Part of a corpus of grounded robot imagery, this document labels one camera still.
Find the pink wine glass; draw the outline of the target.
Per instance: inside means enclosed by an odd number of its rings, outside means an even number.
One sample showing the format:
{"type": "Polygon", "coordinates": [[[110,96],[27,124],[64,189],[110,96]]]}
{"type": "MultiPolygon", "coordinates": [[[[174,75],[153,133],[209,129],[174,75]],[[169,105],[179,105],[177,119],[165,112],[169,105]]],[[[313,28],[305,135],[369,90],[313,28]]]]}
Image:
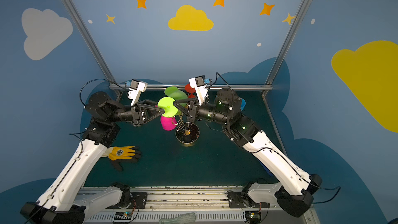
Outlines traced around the pink wine glass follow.
{"type": "Polygon", "coordinates": [[[164,117],[161,116],[162,128],[166,131],[172,131],[177,127],[177,121],[175,117],[164,117]]]}

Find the blue wine glass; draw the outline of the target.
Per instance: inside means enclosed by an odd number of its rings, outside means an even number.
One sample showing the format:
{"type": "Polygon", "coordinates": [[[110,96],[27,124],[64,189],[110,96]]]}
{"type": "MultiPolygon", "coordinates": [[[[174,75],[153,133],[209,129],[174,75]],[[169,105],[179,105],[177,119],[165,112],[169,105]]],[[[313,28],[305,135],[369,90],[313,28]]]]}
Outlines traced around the blue wine glass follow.
{"type": "Polygon", "coordinates": [[[245,106],[246,106],[246,101],[243,98],[241,98],[240,110],[243,111],[245,106]]]}

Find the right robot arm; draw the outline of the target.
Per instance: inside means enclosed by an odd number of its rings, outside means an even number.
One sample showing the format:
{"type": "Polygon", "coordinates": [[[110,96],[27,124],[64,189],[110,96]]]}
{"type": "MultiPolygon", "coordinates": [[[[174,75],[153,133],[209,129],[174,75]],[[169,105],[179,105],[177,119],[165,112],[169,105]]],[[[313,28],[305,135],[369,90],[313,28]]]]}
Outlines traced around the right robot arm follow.
{"type": "Polygon", "coordinates": [[[248,184],[241,192],[250,205],[276,204],[293,217],[301,217],[314,200],[322,179],[308,174],[294,164],[266,133],[241,112],[241,97],[229,88],[217,92],[214,103],[200,102],[197,98],[178,100],[173,105],[188,121],[199,119],[222,126],[223,133],[239,148],[255,156],[277,179],[275,184],[248,184]]]}

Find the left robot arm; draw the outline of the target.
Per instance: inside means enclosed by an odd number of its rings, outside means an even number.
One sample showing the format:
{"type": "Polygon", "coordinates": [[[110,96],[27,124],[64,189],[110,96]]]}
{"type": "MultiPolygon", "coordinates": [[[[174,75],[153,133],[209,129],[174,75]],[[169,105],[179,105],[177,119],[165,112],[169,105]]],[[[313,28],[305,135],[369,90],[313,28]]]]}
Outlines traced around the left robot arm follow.
{"type": "Polygon", "coordinates": [[[123,184],[114,184],[87,200],[76,200],[76,196],[117,137],[120,131],[117,122],[140,126],[161,116],[165,110],[151,100],[124,106],[102,91],[90,96],[85,110],[92,118],[75,154],[46,192],[37,201],[27,202],[22,207],[20,213],[28,223],[82,224],[108,207],[133,206],[130,187],[123,184]]]}

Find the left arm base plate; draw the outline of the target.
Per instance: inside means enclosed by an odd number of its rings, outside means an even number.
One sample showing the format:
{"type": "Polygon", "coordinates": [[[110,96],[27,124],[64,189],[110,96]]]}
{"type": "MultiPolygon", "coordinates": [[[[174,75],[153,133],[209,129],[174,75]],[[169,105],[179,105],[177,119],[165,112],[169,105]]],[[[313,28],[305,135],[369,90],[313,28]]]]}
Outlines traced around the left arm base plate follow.
{"type": "Polygon", "coordinates": [[[143,209],[147,203],[147,192],[131,192],[130,199],[110,206],[107,209],[143,209]]]}

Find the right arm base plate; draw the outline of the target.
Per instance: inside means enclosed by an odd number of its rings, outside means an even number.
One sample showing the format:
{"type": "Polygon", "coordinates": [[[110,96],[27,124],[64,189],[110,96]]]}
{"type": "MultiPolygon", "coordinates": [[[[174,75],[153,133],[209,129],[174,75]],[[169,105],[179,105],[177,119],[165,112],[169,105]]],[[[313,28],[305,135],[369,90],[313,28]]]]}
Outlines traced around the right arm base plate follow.
{"type": "Polygon", "coordinates": [[[226,196],[229,202],[229,208],[269,208],[270,204],[261,202],[256,203],[245,192],[227,191],[226,196]]]}

